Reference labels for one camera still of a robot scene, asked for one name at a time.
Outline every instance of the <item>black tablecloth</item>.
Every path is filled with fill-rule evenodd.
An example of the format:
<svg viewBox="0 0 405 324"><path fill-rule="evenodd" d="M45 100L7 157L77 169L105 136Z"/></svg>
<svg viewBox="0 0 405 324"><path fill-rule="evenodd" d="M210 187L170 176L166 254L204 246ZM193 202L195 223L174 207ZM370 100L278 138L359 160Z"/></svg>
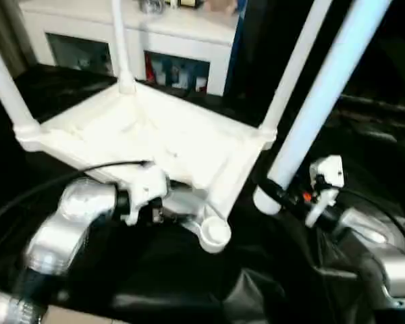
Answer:
<svg viewBox="0 0 405 324"><path fill-rule="evenodd" d="M18 86L44 121L114 82L40 66L20 77ZM23 152L10 127L0 106L0 205L70 170L44 153ZM262 154L259 163L272 161L278 148ZM302 179L310 161L329 154L342 154L349 187L405 216L405 137L393 142L325 128L302 166ZM254 188L249 179L229 216L232 241L220 254L205 253L196 236L173 225L94 231L53 303L130 323L366 323L369 310L354 267L321 233L287 212L276 218L258 212ZM0 219L1 288L10 289L21 252L55 210L62 190L42 192ZM375 212L351 197L340 202Z"/></svg>

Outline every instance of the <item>white bar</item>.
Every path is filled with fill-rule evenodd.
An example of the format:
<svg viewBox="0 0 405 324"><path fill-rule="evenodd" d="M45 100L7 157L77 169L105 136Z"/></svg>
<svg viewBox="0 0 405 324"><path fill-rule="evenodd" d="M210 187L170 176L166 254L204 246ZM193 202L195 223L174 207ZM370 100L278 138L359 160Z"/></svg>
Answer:
<svg viewBox="0 0 405 324"><path fill-rule="evenodd" d="M21 97L14 80L7 71L6 65L0 56L0 101L6 113L13 123L13 128L17 130L37 130L39 123L34 120L26 103Z"/></svg>
<svg viewBox="0 0 405 324"><path fill-rule="evenodd" d="M277 129L277 125L290 100L292 91L296 86L298 77L303 70L304 64L315 43L315 39L317 39L318 32L321 29L321 25L324 22L331 2L332 0L314 0L260 128L268 130Z"/></svg>
<svg viewBox="0 0 405 324"><path fill-rule="evenodd" d="M130 94L135 91L135 79L129 67L128 45L122 16L122 0L111 0L113 10L113 23L115 33L115 46L119 61L119 90L121 93Z"/></svg>
<svg viewBox="0 0 405 324"><path fill-rule="evenodd" d="M268 178L284 189L290 185L391 2L392 0L356 0L350 8L269 171ZM276 214L281 208L260 188L256 189L254 203L268 215Z"/></svg>

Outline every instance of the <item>white plastic frame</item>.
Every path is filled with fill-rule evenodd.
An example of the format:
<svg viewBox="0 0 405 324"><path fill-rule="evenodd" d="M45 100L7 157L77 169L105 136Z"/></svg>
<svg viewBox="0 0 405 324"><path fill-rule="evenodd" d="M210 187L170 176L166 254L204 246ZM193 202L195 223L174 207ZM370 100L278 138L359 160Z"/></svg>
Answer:
<svg viewBox="0 0 405 324"><path fill-rule="evenodd" d="M226 219L259 153L275 140L276 125L253 128L134 82L124 66L128 49L118 14L120 1L112 0L117 47L111 54L120 72L118 84L42 125L31 116L0 58L0 98L16 138L27 151L44 151L77 168L153 159L171 178L200 189ZM131 166L110 167L90 175L128 183L136 172Z"/></svg>

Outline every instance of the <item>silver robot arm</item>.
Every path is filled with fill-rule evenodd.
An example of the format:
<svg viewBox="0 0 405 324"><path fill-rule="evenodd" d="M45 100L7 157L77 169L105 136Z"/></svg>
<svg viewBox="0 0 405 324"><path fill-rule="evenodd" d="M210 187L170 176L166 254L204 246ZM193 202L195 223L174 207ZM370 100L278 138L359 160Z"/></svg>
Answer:
<svg viewBox="0 0 405 324"><path fill-rule="evenodd" d="M155 199L161 201L167 193L167 176L156 165L142 169L127 188L88 178L76 180L64 190L56 212L31 239L25 252L27 267L44 275L65 274L93 221L115 217L134 225L143 206Z"/></svg>

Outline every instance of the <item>black cable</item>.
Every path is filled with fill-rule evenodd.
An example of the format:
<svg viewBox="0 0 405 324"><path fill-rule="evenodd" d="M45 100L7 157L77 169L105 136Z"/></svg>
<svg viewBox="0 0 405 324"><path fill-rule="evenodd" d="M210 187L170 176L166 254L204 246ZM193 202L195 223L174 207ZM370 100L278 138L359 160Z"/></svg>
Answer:
<svg viewBox="0 0 405 324"><path fill-rule="evenodd" d="M351 189L347 188L338 188L340 192L343 192L345 194L350 194L351 196L358 197L360 199L363 199L364 201L367 201L371 205L373 205L376 209L378 209L380 212L382 212L385 216L387 216L388 219L397 227L399 232L403 235L405 238L405 227L402 226L402 224L396 219L396 217L390 213L386 208L382 207L378 202L374 201L373 199L370 199L369 197L359 193L355 192Z"/></svg>
<svg viewBox="0 0 405 324"><path fill-rule="evenodd" d="M147 161L118 161L118 162L110 162L110 163L104 163L104 164L99 164L99 165L93 165L91 167L86 167L84 169L69 172L69 173L61 175L57 178L54 178L52 180L39 184L39 185L25 191L22 194L19 194L14 199L7 202L0 208L0 217L3 216L12 207L20 204L23 200L30 198L32 195L37 194L38 192L41 192L43 190L46 190L52 186L56 186L62 182L69 181L72 178L74 178L76 176L80 176L83 173L86 173L86 172L89 172L92 170L96 170L96 169L101 169L104 167L116 167L116 166L120 166L120 165L144 165L146 163L147 163Z"/></svg>

